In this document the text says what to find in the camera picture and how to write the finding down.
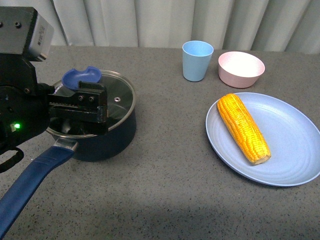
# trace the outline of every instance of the plate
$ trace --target plate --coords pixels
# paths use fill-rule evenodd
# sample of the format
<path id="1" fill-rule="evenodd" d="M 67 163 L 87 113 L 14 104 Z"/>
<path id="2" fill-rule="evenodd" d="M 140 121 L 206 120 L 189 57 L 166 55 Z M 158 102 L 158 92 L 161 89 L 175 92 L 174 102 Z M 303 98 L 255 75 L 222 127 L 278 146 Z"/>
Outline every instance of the plate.
<path id="1" fill-rule="evenodd" d="M 247 160 L 229 133 L 217 109 L 209 109 L 205 127 L 219 157 L 237 173 L 258 183 L 291 187 L 320 174 L 320 132 L 302 112 L 277 98 L 260 93 L 236 93 L 260 128 L 271 158 L 259 165 Z"/>

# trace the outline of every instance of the gray countertop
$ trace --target gray countertop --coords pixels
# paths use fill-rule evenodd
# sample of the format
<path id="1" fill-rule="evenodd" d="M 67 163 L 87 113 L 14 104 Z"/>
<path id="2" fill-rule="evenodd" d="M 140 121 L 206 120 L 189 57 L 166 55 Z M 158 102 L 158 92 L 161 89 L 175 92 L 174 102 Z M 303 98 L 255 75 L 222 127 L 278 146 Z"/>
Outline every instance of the gray countertop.
<path id="1" fill-rule="evenodd" d="M 87 66 L 121 73 L 136 89 L 137 130 L 113 158 L 72 158 L 52 171 L 4 239 L 320 239 L 320 177 L 285 188 L 249 180 L 217 156 L 205 127 L 220 97 L 255 92 L 287 102 L 320 128 L 320 55 L 250 51 L 265 73 L 236 89 L 219 79 L 223 52 L 213 53 L 202 81 L 189 82 L 181 49 L 51 47 L 46 61 L 33 64 L 38 82 Z M 20 145 L 25 157 L 0 174 L 0 197 L 53 143 L 44 132 Z"/>

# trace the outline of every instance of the corn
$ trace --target corn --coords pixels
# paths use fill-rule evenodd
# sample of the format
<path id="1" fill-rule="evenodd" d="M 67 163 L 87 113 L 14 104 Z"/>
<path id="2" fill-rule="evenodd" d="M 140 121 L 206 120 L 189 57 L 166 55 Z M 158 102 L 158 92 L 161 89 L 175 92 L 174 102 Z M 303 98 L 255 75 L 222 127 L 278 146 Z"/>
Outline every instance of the corn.
<path id="1" fill-rule="evenodd" d="M 251 163 L 257 165 L 271 158 L 264 136 L 236 94 L 220 98 L 217 107 L 232 137 Z"/>

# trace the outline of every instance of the light blue cup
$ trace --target light blue cup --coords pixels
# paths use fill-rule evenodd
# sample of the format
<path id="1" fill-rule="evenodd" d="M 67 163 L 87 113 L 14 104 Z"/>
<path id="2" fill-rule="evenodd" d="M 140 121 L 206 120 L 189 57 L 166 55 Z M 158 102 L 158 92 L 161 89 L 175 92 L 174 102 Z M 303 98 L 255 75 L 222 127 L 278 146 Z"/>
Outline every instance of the light blue cup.
<path id="1" fill-rule="evenodd" d="M 204 79 L 214 48 L 204 41 L 187 41 L 182 50 L 184 78 L 191 82 Z"/>

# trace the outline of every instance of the curtain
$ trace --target curtain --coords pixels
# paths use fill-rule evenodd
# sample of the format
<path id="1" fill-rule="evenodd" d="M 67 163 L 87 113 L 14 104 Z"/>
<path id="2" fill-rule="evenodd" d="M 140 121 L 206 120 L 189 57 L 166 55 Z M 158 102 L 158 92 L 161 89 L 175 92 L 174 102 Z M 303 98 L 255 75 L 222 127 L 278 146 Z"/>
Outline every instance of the curtain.
<path id="1" fill-rule="evenodd" d="M 52 45 L 320 53 L 320 0 L 0 0 L 31 6 Z"/>

